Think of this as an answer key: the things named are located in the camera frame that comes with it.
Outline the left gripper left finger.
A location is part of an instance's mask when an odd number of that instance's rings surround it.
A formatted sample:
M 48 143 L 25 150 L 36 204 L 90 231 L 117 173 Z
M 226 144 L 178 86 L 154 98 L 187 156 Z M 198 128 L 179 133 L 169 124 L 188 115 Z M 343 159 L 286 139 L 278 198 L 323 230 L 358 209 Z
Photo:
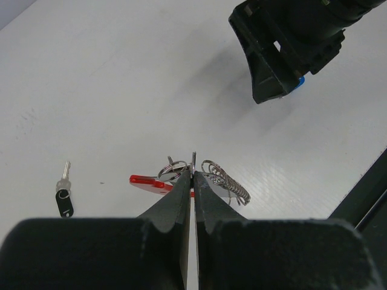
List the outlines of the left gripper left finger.
M 185 289 L 191 176 L 137 217 L 26 219 L 1 247 L 2 289 Z

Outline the red handled keyring organizer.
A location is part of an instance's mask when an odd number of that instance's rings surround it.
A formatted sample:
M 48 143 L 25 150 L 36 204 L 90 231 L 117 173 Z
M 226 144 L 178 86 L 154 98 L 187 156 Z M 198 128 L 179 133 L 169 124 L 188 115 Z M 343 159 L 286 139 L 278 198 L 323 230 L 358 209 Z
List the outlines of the red handled keyring organizer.
M 210 188 L 215 189 L 215 193 L 223 199 L 228 199 L 230 205 L 233 200 L 238 205 L 246 206 L 251 196 L 249 192 L 235 179 L 233 179 L 218 163 L 205 159 L 200 169 L 197 170 L 197 153 L 192 153 L 191 162 L 178 160 L 174 161 L 171 156 L 168 158 L 168 164 L 164 166 L 155 176 L 131 175 L 129 177 L 130 185 L 157 195 L 166 195 L 175 187 L 183 173 L 190 173 L 190 194 L 195 196 L 194 179 L 195 173 L 207 181 Z

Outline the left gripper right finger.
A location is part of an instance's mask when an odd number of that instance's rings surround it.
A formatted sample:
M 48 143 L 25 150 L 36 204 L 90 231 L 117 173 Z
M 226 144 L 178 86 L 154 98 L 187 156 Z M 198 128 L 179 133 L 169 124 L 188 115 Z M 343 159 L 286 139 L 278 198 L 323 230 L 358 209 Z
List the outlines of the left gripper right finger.
M 251 220 L 195 174 L 200 289 L 374 289 L 361 235 L 335 219 Z

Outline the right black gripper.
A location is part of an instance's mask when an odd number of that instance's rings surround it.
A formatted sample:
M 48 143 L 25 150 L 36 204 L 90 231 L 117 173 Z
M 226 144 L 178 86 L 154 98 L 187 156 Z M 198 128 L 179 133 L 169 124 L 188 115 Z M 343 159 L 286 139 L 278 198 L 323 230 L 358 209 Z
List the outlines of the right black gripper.
M 380 1 L 247 1 L 229 17 L 246 56 L 257 104 L 296 89 L 340 50 L 343 31 Z

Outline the blue tag key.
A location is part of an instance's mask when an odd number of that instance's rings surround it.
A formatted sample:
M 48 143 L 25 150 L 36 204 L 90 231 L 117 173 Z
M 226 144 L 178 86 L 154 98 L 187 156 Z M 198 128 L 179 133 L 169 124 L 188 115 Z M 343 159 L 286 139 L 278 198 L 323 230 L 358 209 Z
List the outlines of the blue tag key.
M 291 94 L 292 92 L 294 92 L 295 90 L 297 90 L 299 87 L 301 87 L 301 86 L 304 84 L 304 82 L 305 82 L 305 77 L 304 77 L 304 76 L 300 77 L 300 78 L 299 78 L 299 83 L 298 83 L 291 91 L 283 93 L 283 94 L 280 96 L 280 98 L 283 98 L 283 97 L 285 97 L 286 95 Z

